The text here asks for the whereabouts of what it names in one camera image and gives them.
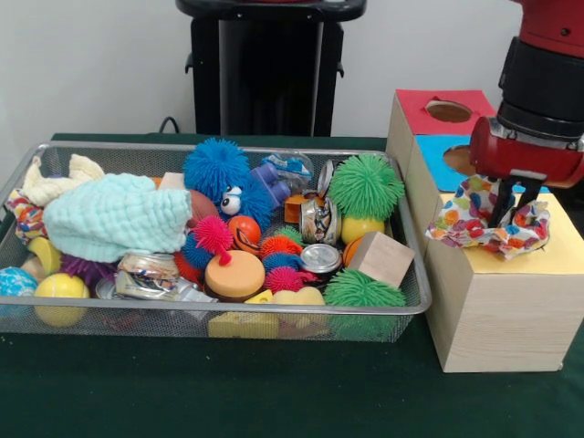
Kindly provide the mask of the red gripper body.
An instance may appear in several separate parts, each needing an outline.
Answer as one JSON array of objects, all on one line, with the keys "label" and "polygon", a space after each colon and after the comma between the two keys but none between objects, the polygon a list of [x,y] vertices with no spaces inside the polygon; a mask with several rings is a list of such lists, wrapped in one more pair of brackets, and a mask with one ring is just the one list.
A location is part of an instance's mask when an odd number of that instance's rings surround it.
[{"label": "red gripper body", "polygon": [[495,117],[481,117],[471,134],[470,163],[492,178],[516,176],[570,188],[583,179],[583,140],[534,137],[510,130]]}]

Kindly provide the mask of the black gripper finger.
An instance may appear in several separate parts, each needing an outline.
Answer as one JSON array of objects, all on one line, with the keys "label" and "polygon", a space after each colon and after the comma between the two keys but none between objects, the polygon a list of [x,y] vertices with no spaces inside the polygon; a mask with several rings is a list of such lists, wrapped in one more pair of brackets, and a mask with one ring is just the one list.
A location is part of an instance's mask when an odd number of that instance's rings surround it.
[{"label": "black gripper finger", "polygon": [[543,182],[536,179],[520,179],[518,184],[521,185],[525,191],[521,195],[518,204],[516,205],[517,212],[537,199]]},{"label": "black gripper finger", "polygon": [[511,197],[513,194],[513,188],[516,184],[516,177],[509,176],[506,179],[502,179],[498,185],[498,192],[494,208],[490,216],[490,226],[498,227],[502,221],[504,215],[511,207]]}]

